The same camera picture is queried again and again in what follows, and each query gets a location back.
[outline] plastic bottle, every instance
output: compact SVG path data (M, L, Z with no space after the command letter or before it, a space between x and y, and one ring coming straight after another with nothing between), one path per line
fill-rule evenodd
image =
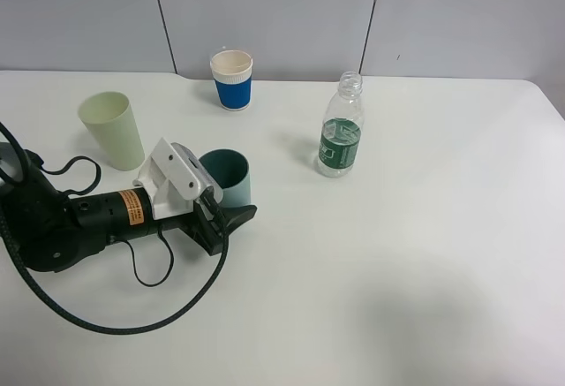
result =
M329 101L318 152L318 169L326 177L338 178L353 168L365 121L362 91L361 75L346 72L340 78L337 93Z

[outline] plastic cup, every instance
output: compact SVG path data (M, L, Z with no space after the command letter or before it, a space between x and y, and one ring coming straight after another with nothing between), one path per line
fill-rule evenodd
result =
M222 208L239 208L251 204L249 163L239 152L217 149L200 158L200 163L223 190Z
M243 50L221 48L210 58L220 102L226 110L243 110L251 101L253 59Z
M126 95L104 92L91 96L80 104L79 118L114 168L134 170L143 163L143 145Z

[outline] white table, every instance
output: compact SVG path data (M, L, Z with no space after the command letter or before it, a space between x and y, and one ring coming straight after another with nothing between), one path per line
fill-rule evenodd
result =
M214 85L172 74L0 74L2 121L48 169L103 155L76 117L103 90L132 100L146 153L162 136L196 155L243 152L256 218L231 237L208 295L165 329L109 337L44 306L0 251L5 385L562 385L565 123L526 81L365 78L358 160L313 169L335 84L253 83L222 110ZM87 164L52 178L80 188ZM103 166L96 192L135 171ZM172 314L217 262L180 231L168 282L140 286L125 245L34 274L61 305L125 327ZM154 281L168 255L134 241Z

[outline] orange warning label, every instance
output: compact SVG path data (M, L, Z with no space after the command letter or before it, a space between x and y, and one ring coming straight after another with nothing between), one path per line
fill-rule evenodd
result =
M133 190L121 190L118 193L124 200L127 208L127 215L130 217L130 225L141 224L145 220L143 208L139 201L139 196Z

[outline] green bottle label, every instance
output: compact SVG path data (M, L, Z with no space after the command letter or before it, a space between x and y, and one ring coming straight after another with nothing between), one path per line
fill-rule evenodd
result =
M333 118L324 124L320 140L320 160L329 168L342 170L355 161L361 129L353 121Z

